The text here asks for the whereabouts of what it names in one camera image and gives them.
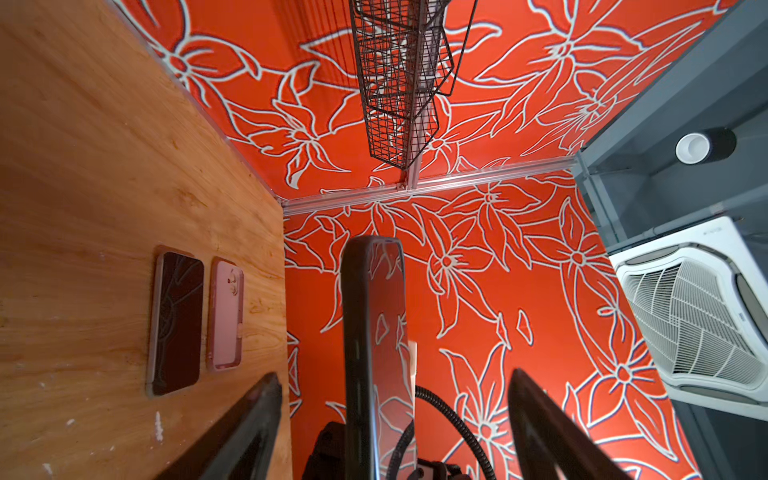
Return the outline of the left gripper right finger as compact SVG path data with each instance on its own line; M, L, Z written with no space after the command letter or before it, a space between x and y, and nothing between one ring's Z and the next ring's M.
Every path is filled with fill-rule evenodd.
M507 401L523 478L628 477L521 368L512 371Z

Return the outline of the round white ceiling light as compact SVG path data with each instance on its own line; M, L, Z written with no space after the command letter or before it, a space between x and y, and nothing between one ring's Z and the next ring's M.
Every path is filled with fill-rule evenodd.
M705 162L711 154L712 144L709 136L701 132L693 132L681 137L675 146L678 161L685 165L696 165Z

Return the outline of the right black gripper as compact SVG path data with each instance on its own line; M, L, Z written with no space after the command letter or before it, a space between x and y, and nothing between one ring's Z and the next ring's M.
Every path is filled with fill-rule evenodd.
M302 479L343 479L345 469L345 425L331 421L318 434ZM458 465L418 460L409 479L451 480L470 479Z

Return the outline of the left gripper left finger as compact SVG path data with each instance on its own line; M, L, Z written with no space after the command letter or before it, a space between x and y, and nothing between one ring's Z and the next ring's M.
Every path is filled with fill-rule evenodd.
M282 385L265 374L160 479L265 479L281 420Z

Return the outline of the pink clear phone case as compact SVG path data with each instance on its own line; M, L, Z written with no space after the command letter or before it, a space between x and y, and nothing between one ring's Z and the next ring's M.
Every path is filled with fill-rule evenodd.
M207 368L231 370L242 362L245 277L236 264L215 257L211 266Z

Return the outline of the white ceiling air conditioner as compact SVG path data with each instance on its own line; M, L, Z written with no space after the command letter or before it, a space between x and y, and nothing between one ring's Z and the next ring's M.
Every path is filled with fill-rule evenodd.
M609 257L669 397L767 418L767 278L721 216Z

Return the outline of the black phone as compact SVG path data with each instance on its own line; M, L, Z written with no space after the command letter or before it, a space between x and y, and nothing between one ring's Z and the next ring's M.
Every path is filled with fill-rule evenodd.
M417 475L414 387L401 243L350 240L340 270L348 479Z

